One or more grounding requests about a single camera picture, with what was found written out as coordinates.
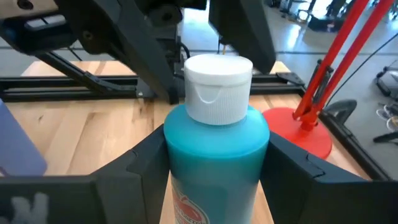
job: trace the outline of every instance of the bottle label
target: bottle label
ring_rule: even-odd
[[[178,224],[210,224],[207,214],[173,187],[174,214]]]

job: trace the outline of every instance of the blue liquid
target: blue liquid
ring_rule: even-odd
[[[248,107],[234,124],[193,120],[177,106],[164,124],[176,223],[249,224],[269,141],[262,114]]]

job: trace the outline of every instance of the gray floor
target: gray floor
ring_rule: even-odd
[[[319,1],[317,9],[324,9],[328,1]],[[347,44],[343,47],[340,55],[333,66],[339,64],[350,44],[368,19],[371,7],[367,8],[361,16],[357,26],[351,32]],[[313,32],[303,25],[289,22],[280,17],[276,9],[265,7],[267,18],[272,30],[275,49],[278,60],[283,61],[291,71],[299,74],[303,80],[309,81],[310,75],[319,58],[323,58],[328,52],[336,34]],[[218,36],[208,25],[208,11],[185,10],[185,18],[182,24],[182,41],[192,51],[192,54],[205,52],[215,53],[217,51]],[[356,57],[347,71],[345,78],[359,66],[373,51],[382,45],[387,39],[398,32],[398,21],[391,22],[386,16],[381,21],[366,45]],[[8,45],[0,39],[0,76],[19,76],[35,58],[21,55],[14,50],[7,49]],[[74,56],[67,50],[57,51],[61,56],[75,60]],[[77,54],[84,60],[108,60],[107,55],[88,55],[86,52],[77,50]],[[387,98],[383,97],[374,86],[373,79],[377,72],[384,66],[398,59],[398,39],[393,40],[385,46],[336,94],[333,101],[351,98],[358,101],[356,111],[351,115],[346,125],[356,135],[363,147],[380,163],[387,172],[398,180],[398,146],[393,144],[374,144],[372,138],[382,133],[387,133],[385,121],[379,119],[375,111],[380,107],[379,103],[385,103]]]

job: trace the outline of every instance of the wooden table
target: wooden table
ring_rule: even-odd
[[[74,62],[95,75],[132,75],[116,61]],[[276,62],[272,72],[289,72]],[[23,76],[62,75],[42,62],[33,63]],[[260,111],[277,106],[296,108],[298,95],[250,97]],[[85,175],[117,158],[155,128],[174,107],[158,100],[99,100],[8,103],[13,115],[48,162],[46,175]],[[368,179],[356,161],[333,138],[327,161]],[[174,223],[170,182],[165,194],[160,223]],[[266,198],[258,188],[252,223],[273,223]]]

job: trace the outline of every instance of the red lamp base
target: red lamp base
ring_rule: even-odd
[[[300,128],[302,123],[293,119],[293,112],[292,108],[272,108],[262,114],[272,132],[309,153],[326,159],[331,152],[331,137],[327,128],[318,123],[311,131],[303,130]]]

